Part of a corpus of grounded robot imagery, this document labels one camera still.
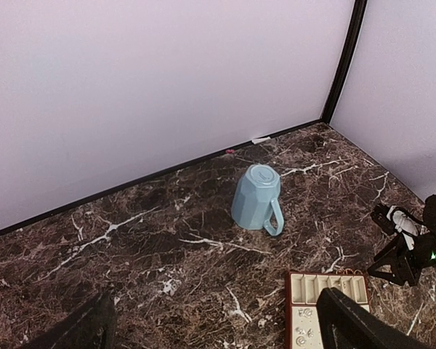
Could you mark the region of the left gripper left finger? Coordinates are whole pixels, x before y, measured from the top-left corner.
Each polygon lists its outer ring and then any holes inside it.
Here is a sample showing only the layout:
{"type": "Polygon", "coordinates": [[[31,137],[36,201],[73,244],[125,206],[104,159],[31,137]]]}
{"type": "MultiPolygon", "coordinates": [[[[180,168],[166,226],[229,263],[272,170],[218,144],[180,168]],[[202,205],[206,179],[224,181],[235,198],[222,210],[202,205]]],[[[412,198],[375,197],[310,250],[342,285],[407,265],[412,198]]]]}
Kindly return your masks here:
{"type": "Polygon", "coordinates": [[[113,348],[117,315],[109,292],[99,292],[22,348],[113,348]]]}

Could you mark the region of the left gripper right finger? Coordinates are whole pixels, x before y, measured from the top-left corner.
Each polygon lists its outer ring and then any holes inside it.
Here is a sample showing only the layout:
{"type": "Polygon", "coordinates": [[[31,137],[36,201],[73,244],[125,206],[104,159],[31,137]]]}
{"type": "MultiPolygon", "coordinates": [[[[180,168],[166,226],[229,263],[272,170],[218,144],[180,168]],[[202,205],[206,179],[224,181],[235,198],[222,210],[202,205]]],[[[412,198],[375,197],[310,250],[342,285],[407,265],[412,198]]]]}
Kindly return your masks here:
{"type": "Polygon", "coordinates": [[[316,309],[324,348],[424,347],[418,340],[380,321],[338,289],[323,289],[316,309]]]}

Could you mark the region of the light blue upside-down mug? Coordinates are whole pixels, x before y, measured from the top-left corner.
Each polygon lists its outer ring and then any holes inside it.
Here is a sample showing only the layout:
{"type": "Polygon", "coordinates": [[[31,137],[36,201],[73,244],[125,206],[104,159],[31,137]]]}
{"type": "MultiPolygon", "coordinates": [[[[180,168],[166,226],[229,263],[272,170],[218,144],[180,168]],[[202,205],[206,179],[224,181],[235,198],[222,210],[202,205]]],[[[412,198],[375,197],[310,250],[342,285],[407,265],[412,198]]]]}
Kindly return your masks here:
{"type": "Polygon", "coordinates": [[[279,236],[284,226],[280,189],[280,175],[272,167],[251,165],[235,190],[231,206],[234,222],[246,230],[265,229],[271,236],[279,236]]]}

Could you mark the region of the rose gold hoop earring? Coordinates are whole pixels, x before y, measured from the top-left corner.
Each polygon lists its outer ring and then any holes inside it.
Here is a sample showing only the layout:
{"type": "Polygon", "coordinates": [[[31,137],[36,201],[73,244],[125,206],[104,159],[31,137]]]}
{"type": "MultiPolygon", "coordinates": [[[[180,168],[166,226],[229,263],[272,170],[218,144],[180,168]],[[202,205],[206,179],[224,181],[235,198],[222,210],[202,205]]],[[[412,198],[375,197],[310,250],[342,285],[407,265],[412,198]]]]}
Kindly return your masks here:
{"type": "Polygon", "coordinates": [[[351,268],[340,268],[336,271],[336,275],[361,276],[363,275],[363,272],[361,270],[354,270],[351,268]]]}

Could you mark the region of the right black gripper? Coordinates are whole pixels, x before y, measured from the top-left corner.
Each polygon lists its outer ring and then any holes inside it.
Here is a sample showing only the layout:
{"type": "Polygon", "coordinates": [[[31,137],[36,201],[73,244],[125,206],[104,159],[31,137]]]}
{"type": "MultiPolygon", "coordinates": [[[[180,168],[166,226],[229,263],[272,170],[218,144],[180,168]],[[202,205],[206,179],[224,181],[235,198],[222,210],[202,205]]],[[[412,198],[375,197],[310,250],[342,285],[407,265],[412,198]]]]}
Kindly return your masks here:
{"type": "Polygon", "coordinates": [[[368,274],[398,286],[416,286],[423,269],[436,268],[436,235],[415,236],[413,242],[413,249],[409,249],[403,234],[394,237],[374,257],[368,274]]]}

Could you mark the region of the black right corner post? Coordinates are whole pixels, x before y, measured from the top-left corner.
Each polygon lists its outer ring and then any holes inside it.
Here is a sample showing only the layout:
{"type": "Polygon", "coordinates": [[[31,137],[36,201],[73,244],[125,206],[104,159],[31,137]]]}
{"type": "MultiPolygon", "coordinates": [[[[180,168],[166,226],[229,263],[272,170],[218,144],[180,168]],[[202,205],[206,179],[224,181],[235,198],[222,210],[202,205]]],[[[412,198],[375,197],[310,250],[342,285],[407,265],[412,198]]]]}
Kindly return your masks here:
{"type": "Polygon", "coordinates": [[[334,116],[338,101],[341,97],[347,74],[349,73],[352,59],[354,57],[360,31],[363,24],[364,15],[367,8],[367,0],[355,0],[352,8],[350,23],[344,40],[342,53],[336,69],[334,80],[332,82],[328,97],[320,116],[320,121],[324,124],[330,124],[334,116]]]}

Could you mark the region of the brown jewelry tray cream lining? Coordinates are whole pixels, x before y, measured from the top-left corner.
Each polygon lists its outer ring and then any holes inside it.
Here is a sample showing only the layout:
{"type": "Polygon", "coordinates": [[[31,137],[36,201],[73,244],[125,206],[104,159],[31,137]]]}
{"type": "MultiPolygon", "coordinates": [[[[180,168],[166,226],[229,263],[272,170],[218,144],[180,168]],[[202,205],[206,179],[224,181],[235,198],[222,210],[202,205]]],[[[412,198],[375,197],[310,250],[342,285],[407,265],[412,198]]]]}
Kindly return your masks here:
{"type": "Polygon", "coordinates": [[[348,270],[343,273],[286,274],[285,348],[322,348],[316,304],[325,288],[335,288],[352,298],[367,311],[371,310],[366,278],[348,270]]]}

